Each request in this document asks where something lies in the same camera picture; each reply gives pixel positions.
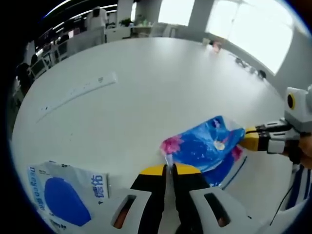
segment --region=white table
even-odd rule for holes
[[[41,121],[39,108],[68,90],[115,71],[116,84],[78,97]],[[128,39],[69,57],[37,79],[18,113],[13,158],[30,195],[26,167],[53,160],[110,174],[112,193],[164,163],[162,140],[223,115],[242,126],[283,116],[283,100],[228,51],[171,38]],[[286,193],[291,163],[251,154],[228,191],[251,215],[273,215]]]

